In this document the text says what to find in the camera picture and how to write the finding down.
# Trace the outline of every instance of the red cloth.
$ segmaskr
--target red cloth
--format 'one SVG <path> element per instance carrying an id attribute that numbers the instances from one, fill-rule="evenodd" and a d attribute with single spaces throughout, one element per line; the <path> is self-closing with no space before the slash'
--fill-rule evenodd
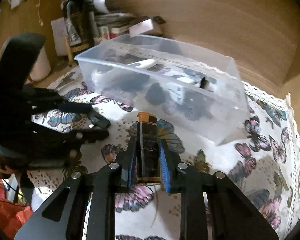
<path id="1" fill-rule="evenodd" d="M 29 206 L 0 199 L 0 228 L 9 239 L 14 239 L 17 231 L 32 214 Z"/>

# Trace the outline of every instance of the transparent plastic container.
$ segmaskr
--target transparent plastic container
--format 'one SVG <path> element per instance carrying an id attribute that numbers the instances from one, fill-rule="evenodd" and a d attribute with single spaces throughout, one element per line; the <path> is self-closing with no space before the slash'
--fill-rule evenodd
<path id="1" fill-rule="evenodd" d="M 149 69 L 128 65 L 145 59 L 154 59 L 158 64 Z M 217 145 L 238 139 L 234 134 L 242 131 L 248 117 L 234 59 L 209 49 L 161 37 L 131 38 L 125 34 L 102 42 L 75 60 L 88 89 L 153 113 Z M 177 80 L 180 77 L 194 82 Z M 208 90 L 194 84 L 200 84 L 203 77 L 209 81 Z"/>

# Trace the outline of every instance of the perfume bottle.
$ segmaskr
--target perfume bottle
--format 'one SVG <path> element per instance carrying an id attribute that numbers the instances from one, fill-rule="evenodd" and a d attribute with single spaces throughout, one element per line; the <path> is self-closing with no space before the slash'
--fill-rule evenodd
<path id="1" fill-rule="evenodd" d="M 138 184 L 160 184 L 157 134 L 157 117 L 154 114 L 139 112 L 137 125 Z"/>

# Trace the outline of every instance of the black cable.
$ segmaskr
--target black cable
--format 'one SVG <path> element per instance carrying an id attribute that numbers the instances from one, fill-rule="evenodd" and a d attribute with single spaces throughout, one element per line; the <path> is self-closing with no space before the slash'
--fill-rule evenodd
<path id="1" fill-rule="evenodd" d="M 0 200 L 0 202 L 5 202 L 5 203 L 8 203 L 8 204 L 12 204 L 12 205 L 15 205 L 15 206 L 18 206 L 18 207 L 28 207 L 29 205 L 19 205 L 17 203 L 12 203 L 8 200 Z"/>
<path id="2" fill-rule="evenodd" d="M 23 197 L 24 199 L 26 199 L 25 198 L 25 196 L 23 196 L 22 194 L 20 194 L 19 192 L 17 192 L 13 187 L 11 187 L 10 186 L 10 184 L 5 180 L 5 179 L 3 179 L 3 181 L 15 192 L 15 193 L 17 193 L 18 195 L 20 195 L 21 197 Z"/>

